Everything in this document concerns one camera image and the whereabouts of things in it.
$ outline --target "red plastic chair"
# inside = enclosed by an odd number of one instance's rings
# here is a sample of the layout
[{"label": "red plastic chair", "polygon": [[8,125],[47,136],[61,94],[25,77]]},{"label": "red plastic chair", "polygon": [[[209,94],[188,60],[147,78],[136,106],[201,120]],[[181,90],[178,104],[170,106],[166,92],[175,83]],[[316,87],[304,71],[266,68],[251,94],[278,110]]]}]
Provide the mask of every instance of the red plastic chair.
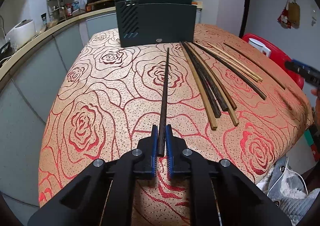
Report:
[{"label": "red plastic chair", "polygon": [[245,34],[242,37],[242,40],[244,40],[246,42],[249,42],[249,39],[256,39],[256,40],[260,41],[261,43],[264,43],[265,46],[271,50],[271,54],[270,54],[269,58],[273,62],[275,62],[279,67],[281,67],[292,78],[292,80],[294,80],[294,82],[300,87],[301,90],[303,89],[304,79],[300,75],[298,75],[292,71],[289,71],[288,69],[286,69],[284,67],[285,61],[291,61],[291,58],[288,55],[286,55],[285,52],[283,52],[281,49],[276,47],[274,44],[270,43],[269,41],[267,41],[257,35],[249,33],[249,34]]}]

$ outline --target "table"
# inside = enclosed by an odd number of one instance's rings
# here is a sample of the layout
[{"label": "table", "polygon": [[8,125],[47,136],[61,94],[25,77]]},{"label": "table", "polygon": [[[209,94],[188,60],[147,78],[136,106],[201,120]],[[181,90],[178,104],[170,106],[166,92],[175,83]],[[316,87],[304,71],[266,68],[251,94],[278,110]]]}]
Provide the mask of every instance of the table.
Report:
[{"label": "table", "polygon": [[[222,112],[217,130],[212,131],[178,43],[121,48],[117,29],[97,33],[67,73],[47,120],[39,161],[41,206],[92,160],[118,159],[159,124],[167,47],[167,124],[205,158],[227,158],[258,183],[313,123],[305,94],[257,49],[212,25],[196,25],[195,40],[223,48],[261,76],[263,81],[254,83],[267,99],[263,101],[232,71],[202,53],[234,99],[240,122],[235,127],[228,112]],[[262,64],[287,89],[223,42]],[[165,157],[158,159],[157,167],[154,181],[136,183],[132,225],[189,224],[188,182],[168,180]]]}]

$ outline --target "bottle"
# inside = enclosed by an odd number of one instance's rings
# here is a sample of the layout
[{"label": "bottle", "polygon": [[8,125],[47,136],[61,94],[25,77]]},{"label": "bottle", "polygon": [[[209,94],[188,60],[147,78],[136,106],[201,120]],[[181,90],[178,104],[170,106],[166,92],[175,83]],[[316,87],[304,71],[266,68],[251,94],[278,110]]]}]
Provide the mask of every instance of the bottle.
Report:
[{"label": "bottle", "polygon": [[87,12],[89,12],[89,11],[92,10],[92,9],[91,9],[91,6],[88,5],[88,1],[89,1],[89,0],[87,0],[87,4],[85,5],[85,10],[86,10]]}]

